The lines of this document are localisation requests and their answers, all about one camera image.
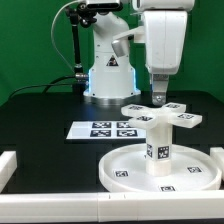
round white platform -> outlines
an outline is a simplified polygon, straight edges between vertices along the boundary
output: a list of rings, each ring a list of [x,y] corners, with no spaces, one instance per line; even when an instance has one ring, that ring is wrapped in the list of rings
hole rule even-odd
[[[106,154],[99,177],[110,192],[217,190],[221,171],[206,154],[172,145],[172,170],[165,177],[146,173],[146,144],[129,145]]]

robot end effector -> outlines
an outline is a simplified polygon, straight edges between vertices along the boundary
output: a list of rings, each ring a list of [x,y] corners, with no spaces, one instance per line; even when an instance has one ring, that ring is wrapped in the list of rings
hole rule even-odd
[[[187,26],[187,11],[195,0],[132,0],[141,13],[143,26],[114,36],[113,49],[118,57],[129,53],[128,37],[145,43],[146,67],[151,74],[152,102],[166,103],[169,75],[178,72]]]

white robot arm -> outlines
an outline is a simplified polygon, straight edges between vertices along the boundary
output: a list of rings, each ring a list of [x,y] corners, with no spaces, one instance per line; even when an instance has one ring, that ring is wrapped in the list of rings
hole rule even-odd
[[[133,0],[133,8],[141,13],[143,26],[114,37],[113,48],[118,56],[128,52],[124,40],[134,35],[135,42],[145,43],[146,67],[151,74],[152,101],[166,102],[169,75],[177,73],[181,61],[187,25],[187,11],[195,0]]]

black table surface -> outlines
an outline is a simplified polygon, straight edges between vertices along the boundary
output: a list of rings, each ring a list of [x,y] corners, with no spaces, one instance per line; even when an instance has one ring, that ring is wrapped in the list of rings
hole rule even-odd
[[[167,102],[187,105],[203,121],[193,129],[174,127],[173,143],[209,154],[224,147],[224,104],[208,93],[169,92]],[[147,93],[135,104],[152,106]],[[18,168],[2,194],[105,192],[98,163],[107,152],[144,140],[66,140],[73,121],[124,121],[121,106],[83,101],[72,93],[20,94],[0,107],[0,153],[15,150]],[[185,220],[181,223],[223,223]],[[150,221],[147,223],[174,223]]]

white cross-shaped object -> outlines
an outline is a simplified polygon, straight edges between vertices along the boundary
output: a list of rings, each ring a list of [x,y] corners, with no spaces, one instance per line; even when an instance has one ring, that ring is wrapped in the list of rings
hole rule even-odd
[[[128,105],[121,109],[131,127],[146,130],[146,172],[153,176],[166,176],[171,172],[173,125],[193,128],[202,116],[184,113],[186,105],[168,103],[161,108]]]

